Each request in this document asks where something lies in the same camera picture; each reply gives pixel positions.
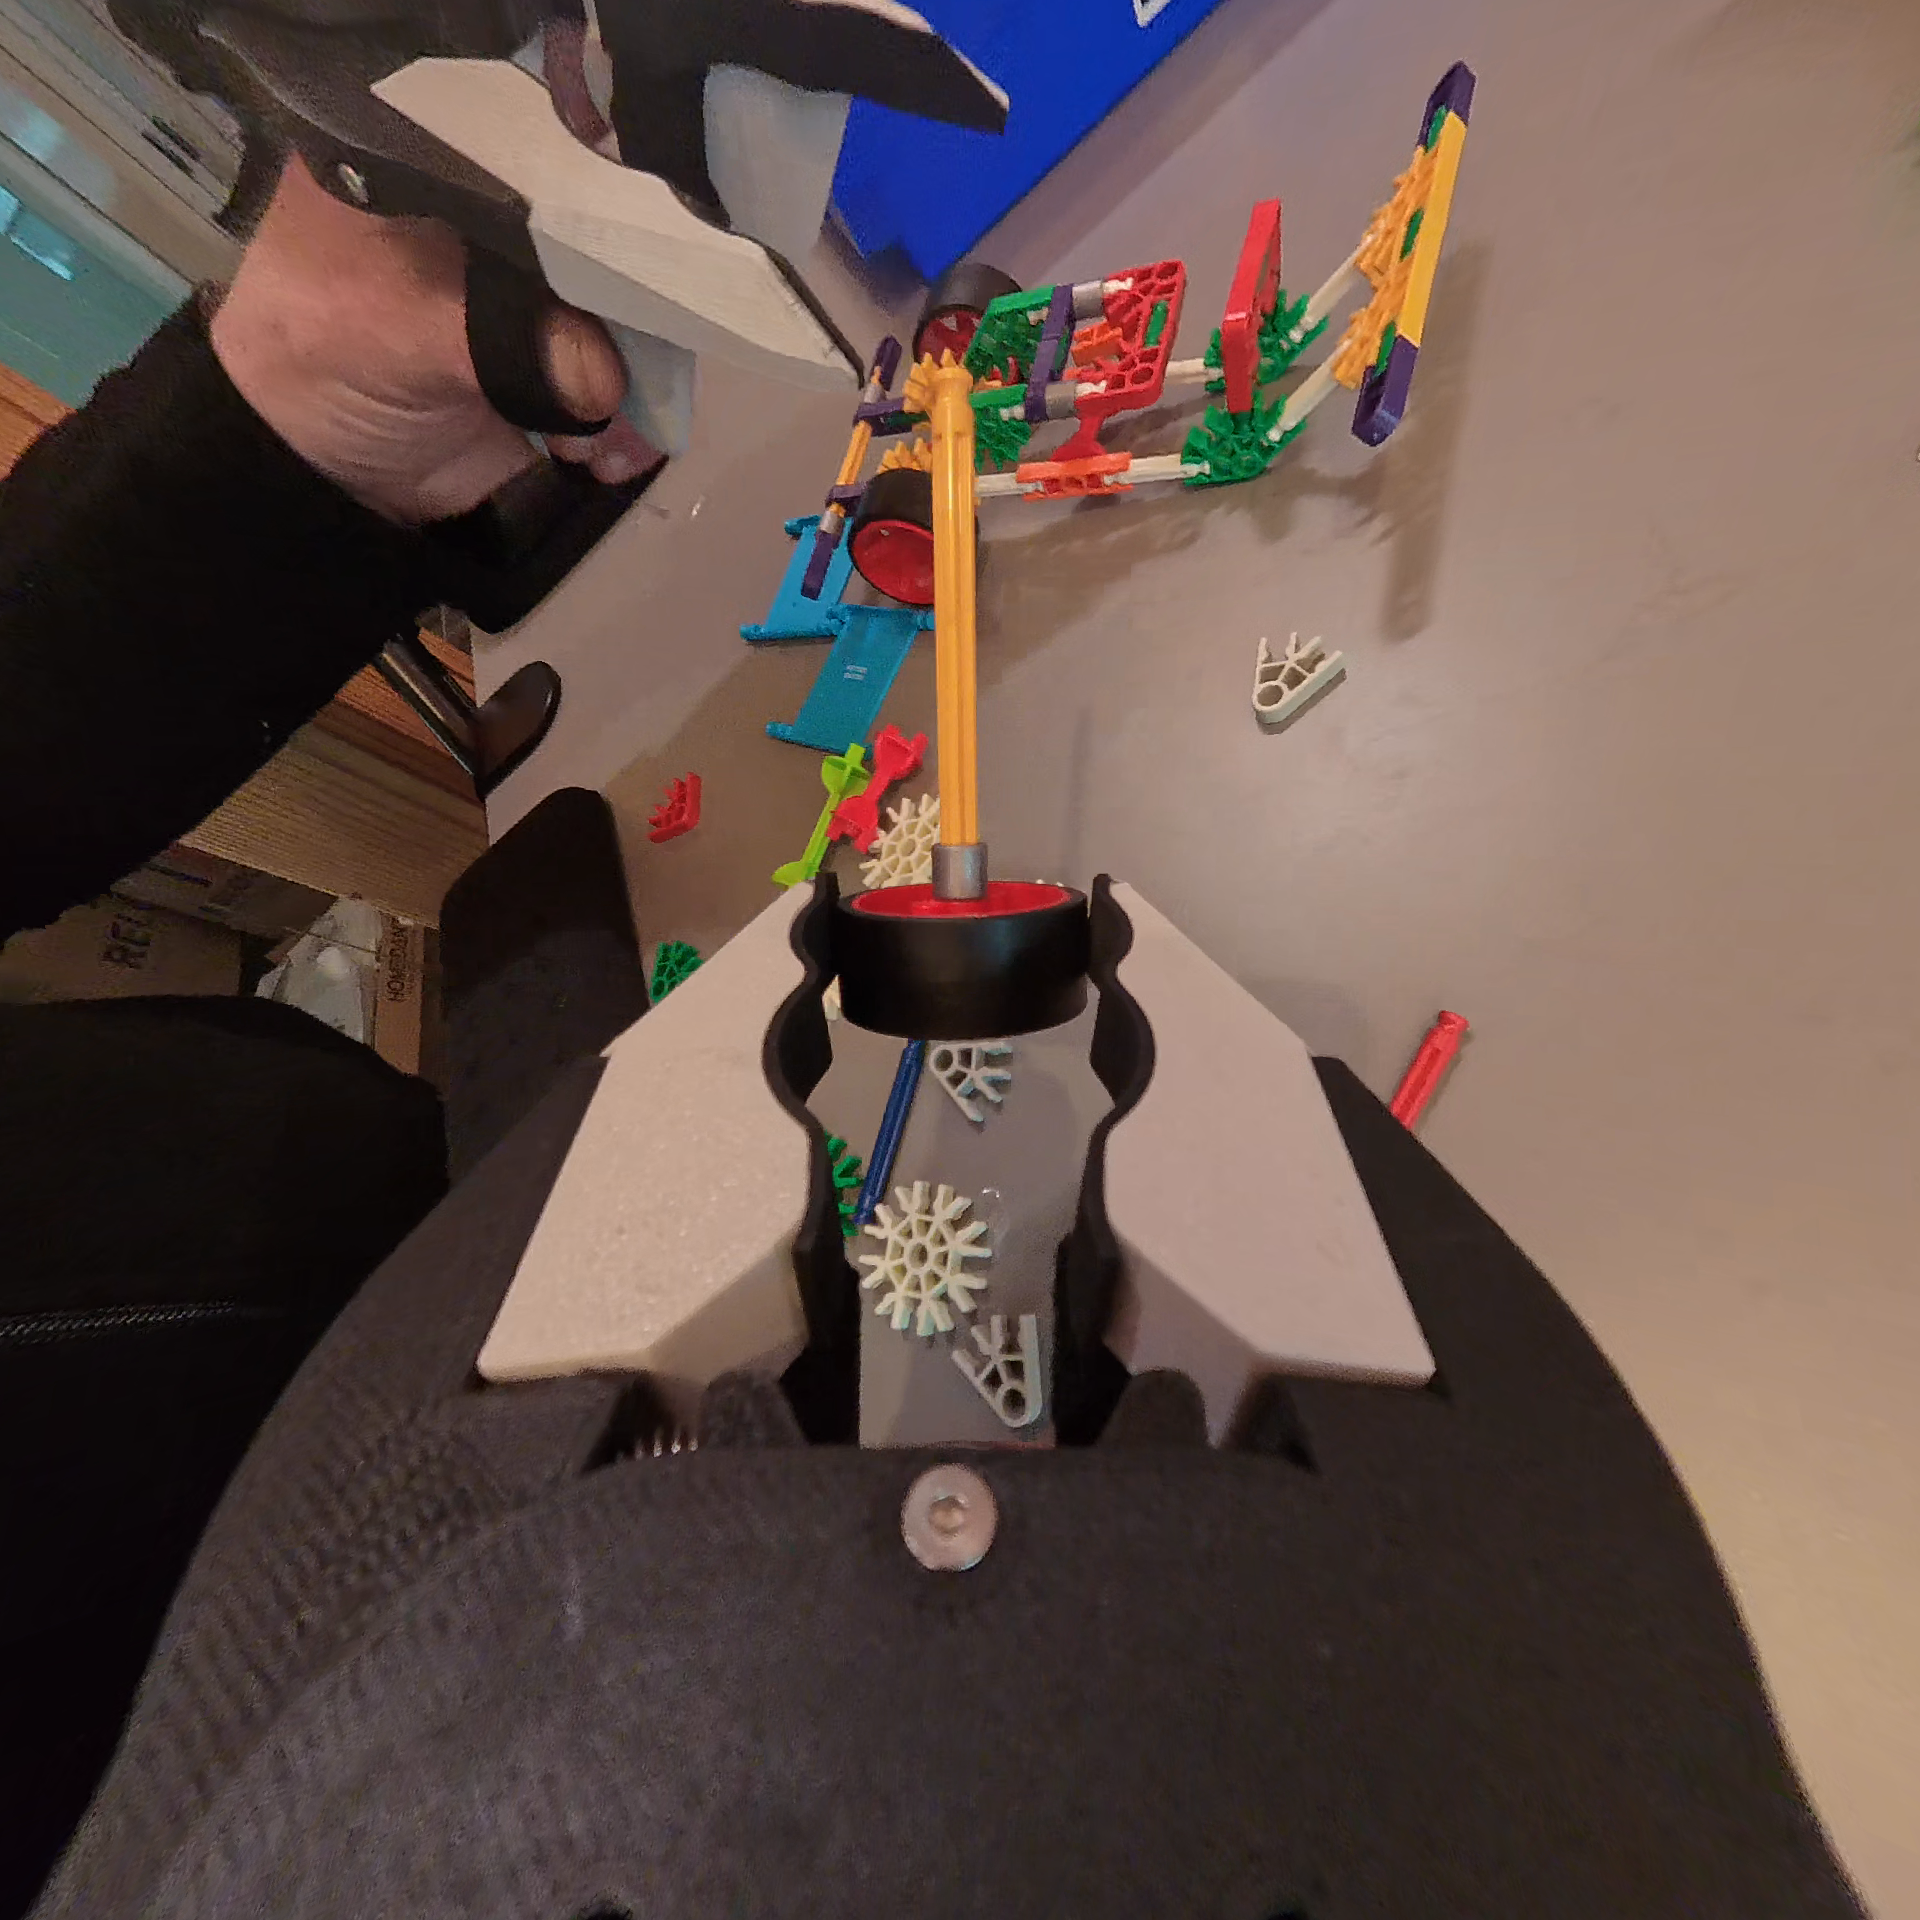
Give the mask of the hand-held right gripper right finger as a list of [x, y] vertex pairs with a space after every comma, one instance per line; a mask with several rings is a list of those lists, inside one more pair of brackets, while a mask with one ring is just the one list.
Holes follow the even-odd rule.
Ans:
[[1090, 1448], [1149, 1374], [1233, 1442], [1270, 1380], [1434, 1358], [1309, 1044], [1134, 884], [1093, 883], [1094, 1122], [1054, 1278], [1050, 1412]]

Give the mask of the white snowflake connector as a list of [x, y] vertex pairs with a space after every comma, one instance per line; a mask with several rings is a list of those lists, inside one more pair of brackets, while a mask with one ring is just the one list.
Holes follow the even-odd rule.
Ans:
[[951, 1183], [915, 1182], [861, 1226], [861, 1290], [896, 1334], [948, 1337], [985, 1290], [988, 1223]]
[[899, 800], [884, 812], [872, 850], [861, 859], [865, 892], [896, 892], [932, 883], [932, 855], [942, 844], [942, 801], [936, 796]]

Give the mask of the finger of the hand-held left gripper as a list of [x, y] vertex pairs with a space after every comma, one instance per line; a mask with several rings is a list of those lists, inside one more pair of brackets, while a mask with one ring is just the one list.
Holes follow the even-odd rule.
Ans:
[[846, 93], [801, 90], [766, 74], [708, 74], [708, 177], [732, 229], [769, 250], [813, 250], [846, 118]]
[[665, 182], [588, 151], [534, 74], [418, 59], [372, 96], [526, 202], [563, 301], [813, 393], [861, 392], [856, 349], [772, 251], [710, 225]]

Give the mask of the person's left forearm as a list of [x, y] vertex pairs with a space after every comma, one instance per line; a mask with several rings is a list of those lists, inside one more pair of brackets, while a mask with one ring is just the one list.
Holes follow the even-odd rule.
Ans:
[[4, 483], [4, 936], [195, 833], [449, 597], [288, 451], [199, 301]]

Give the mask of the black wheel red hub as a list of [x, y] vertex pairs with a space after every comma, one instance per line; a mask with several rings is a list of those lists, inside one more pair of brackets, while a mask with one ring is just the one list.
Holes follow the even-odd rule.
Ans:
[[983, 899], [930, 883], [841, 899], [828, 918], [843, 1017], [889, 1040], [1017, 1040], [1085, 1009], [1093, 912], [1056, 883], [995, 880]]
[[955, 262], [927, 290], [912, 358], [932, 358], [936, 364], [942, 364], [943, 355], [952, 353], [952, 358], [961, 364], [991, 301], [1013, 293], [1020, 293], [1020, 282], [1016, 276], [1007, 276], [985, 262]]
[[936, 606], [932, 473], [884, 467], [869, 476], [846, 535], [853, 569], [903, 606]]

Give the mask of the brown cardboard box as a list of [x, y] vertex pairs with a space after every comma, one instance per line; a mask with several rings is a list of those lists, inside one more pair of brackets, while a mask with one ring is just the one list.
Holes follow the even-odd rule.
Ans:
[[408, 1075], [439, 1047], [423, 921], [192, 846], [4, 946], [6, 1004], [127, 998], [291, 1006]]

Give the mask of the person's left hand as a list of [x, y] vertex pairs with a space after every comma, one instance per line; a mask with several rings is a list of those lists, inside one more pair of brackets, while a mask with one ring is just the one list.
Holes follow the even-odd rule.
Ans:
[[537, 362], [572, 430], [537, 442], [483, 398], [466, 276], [445, 225], [343, 205], [288, 158], [235, 276], [186, 310], [251, 417], [393, 523], [469, 514], [537, 451], [606, 485], [639, 480], [655, 451], [619, 417], [627, 377], [606, 330], [575, 309], [540, 318]]

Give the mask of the lime green plastic piece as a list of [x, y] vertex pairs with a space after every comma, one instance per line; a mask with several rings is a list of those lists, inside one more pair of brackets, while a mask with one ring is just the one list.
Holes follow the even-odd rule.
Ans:
[[861, 742], [850, 742], [843, 756], [828, 756], [822, 762], [822, 787], [825, 787], [825, 801], [819, 807], [819, 818], [809, 835], [804, 852], [794, 861], [784, 861], [781, 867], [772, 869], [772, 884], [776, 889], [790, 889], [801, 883], [813, 883], [819, 875], [819, 867], [825, 864], [832, 840], [841, 835], [850, 835], [850, 830], [837, 830], [834, 819], [846, 801], [856, 801], [868, 793], [872, 781], [869, 764], [868, 764], [868, 750]]

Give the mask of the blue storage bin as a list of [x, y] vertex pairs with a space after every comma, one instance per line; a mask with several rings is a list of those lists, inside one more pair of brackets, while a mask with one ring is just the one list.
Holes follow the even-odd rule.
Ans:
[[1003, 134], [853, 105], [832, 213], [861, 257], [943, 276], [1062, 162], [1213, 3], [921, 3], [1008, 96]]

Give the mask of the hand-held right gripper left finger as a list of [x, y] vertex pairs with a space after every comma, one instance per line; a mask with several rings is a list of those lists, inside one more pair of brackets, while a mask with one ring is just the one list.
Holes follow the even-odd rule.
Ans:
[[858, 1284], [804, 1105], [832, 1066], [834, 902], [834, 880], [784, 892], [606, 1047], [483, 1380], [643, 1377], [690, 1426], [751, 1371], [809, 1438], [858, 1438]]

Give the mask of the red and green toy model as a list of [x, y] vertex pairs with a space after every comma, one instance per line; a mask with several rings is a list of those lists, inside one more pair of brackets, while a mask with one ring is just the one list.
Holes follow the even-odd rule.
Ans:
[[[1434, 290], [1470, 122], [1451, 134], [1411, 264]], [[1229, 301], [1202, 355], [1183, 358], [1187, 267], [1152, 262], [1090, 282], [1047, 282], [991, 301], [961, 362], [973, 377], [976, 501], [1119, 497], [1183, 485], [1180, 448], [1210, 405], [1239, 415], [1332, 358], [1372, 290], [1356, 250], [1309, 297], [1284, 290], [1284, 208], [1258, 202]], [[865, 480], [932, 470], [923, 362], [903, 347], [895, 393], [908, 433], [875, 438]]]

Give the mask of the red double-ended connector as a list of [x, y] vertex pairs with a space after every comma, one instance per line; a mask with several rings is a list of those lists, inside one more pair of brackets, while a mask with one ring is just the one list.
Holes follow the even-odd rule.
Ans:
[[850, 750], [850, 779], [843, 800], [828, 818], [828, 840], [846, 840], [858, 852], [869, 852], [881, 835], [878, 812], [884, 796], [912, 779], [927, 757], [927, 733], [899, 733], [884, 725], [869, 750]]

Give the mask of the yellow connector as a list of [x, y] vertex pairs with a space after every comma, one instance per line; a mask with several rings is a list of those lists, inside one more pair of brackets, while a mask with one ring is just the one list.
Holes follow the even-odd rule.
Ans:
[[1440, 174], [1448, 142], [1451, 134], [1440, 130], [1415, 148], [1408, 168], [1395, 182], [1395, 192], [1381, 208], [1377, 208], [1365, 229], [1356, 250], [1356, 273], [1366, 279], [1377, 297], [1406, 276], [1406, 262], [1411, 262], [1421, 241], [1421, 225]]
[[1380, 279], [1372, 299], [1347, 322], [1328, 358], [1332, 380], [1356, 393], [1380, 374], [1396, 340], [1418, 343], [1426, 322], [1426, 301], [1429, 293], [1411, 262], [1402, 262], [1395, 276]]

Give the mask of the purple and yellow rod assembly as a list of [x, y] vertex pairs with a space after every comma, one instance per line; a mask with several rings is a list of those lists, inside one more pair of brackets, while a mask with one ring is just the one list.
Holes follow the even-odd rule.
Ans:
[[843, 535], [853, 520], [853, 510], [858, 506], [868, 485], [865, 473], [868, 473], [872, 442], [896, 438], [912, 426], [899, 398], [895, 393], [899, 358], [903, 358], [899, 340], [895, 335], [884, 335], [875, 347], [868, 384], [861, 389], [861, 399], [853, 417], [850, 448], [834, 483], [828, 485], [825, 512], [819, 514], [810, 557], [804, 559], [801, 597], [809, 602], [819, 602], [825, 593], [828, 565], [834, 562], [843, 546]]

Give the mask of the yellow rod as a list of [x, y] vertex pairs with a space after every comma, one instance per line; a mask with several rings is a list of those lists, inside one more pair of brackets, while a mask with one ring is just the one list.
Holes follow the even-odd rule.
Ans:
[[983, 837], [976, 727], [976, 417], [973, 377], [952, 358], [921, 367], [932, 448], [936, 692], [942, 844]]

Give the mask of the red long rod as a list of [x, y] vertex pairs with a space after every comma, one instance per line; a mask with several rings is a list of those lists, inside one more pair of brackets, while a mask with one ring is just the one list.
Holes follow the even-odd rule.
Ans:
[[1421, 1118], [1426, 1115], [1429, 1105], [1434, 1100], [1448, 1075], [1454, 1072], [1469, 1032], [1470, 1032], [1469, 1016], [1460, 1016], [1454, 1009], [1434, 1016], [1426, 1035], [1415, 1047], [1415, 1056], [1408, 1060], [1395, 1088], [1395, 1097], [1389, 1105], [1392, 1115], [1402, 1127], [1408, 1130], [1421, 1127]]

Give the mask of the blue rod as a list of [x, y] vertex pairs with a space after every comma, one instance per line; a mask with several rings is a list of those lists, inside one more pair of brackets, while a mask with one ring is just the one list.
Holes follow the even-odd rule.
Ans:
[[861, 1189], [853, 1211], [853, 1230], [868, 1229], [875, 1217], [875, 1208], [889, 1196], [906, 1125], [918, 1097], [918, 1082], [927, 1066], [927, 1041], [908, 1041], [899, 1051], [899, 1066], [889, 1100], [881, 1106], [881, 1122], [875, 1127], [872, 1156], [861, 1179]]

